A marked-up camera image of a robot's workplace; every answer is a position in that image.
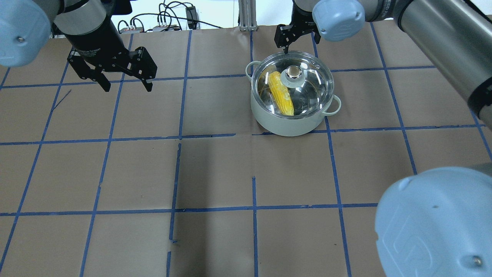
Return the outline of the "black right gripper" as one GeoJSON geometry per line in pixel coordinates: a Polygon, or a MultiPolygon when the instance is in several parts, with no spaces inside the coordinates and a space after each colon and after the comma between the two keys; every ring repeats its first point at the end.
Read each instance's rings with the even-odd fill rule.
{"type": "Polygon", "coordinates": [[[282,48],[288,54],[289,46],[303,35],[313,34],[313,41],[319,44],[321,35],[313,19],[316,0],[293,0],[291,21],[288,25],[276,26],[274,42],[277,48],[282,48]]]}

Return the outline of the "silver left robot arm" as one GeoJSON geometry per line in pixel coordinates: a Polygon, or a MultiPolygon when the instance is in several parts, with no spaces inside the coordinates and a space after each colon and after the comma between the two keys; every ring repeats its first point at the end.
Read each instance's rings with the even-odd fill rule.
{"type": "Polygon", "coordinates": [[[111,20],[131,12],[128,0],[2,0],[0,63],[9,68],[28,65],[56,26],[72,45],[67,61],[79,78],[108,92],[104,72],[121,72],[139,79],[150,92],[156,63],[144,47],[128,50],[111,20]]]}

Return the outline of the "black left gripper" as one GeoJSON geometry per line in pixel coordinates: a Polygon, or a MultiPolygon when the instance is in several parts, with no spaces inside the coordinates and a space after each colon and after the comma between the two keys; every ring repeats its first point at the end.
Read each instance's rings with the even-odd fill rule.
{"type": "Polygon", "coordinates": [[[105,92],[111,83],[103,72],[121,72],[141,80],[147,92],[153,89],[158,67],[143,46],[129,51],[110,19],[104,19],[91,32],[67,35],[72,44],[67,61],[81,79],[91,79],[105,92]]]}

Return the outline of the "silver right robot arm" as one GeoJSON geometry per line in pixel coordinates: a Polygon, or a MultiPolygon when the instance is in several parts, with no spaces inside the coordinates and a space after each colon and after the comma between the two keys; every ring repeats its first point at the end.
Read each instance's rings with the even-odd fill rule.
{"type": "Polygon", "coordinates": [[[339,114],[301,137],[256,137],[255,275],[384,277],[376,204],[394,182],[491,160],[491,132],[406,34],[367,23],[306,49],[334,73],[339,114]]]}

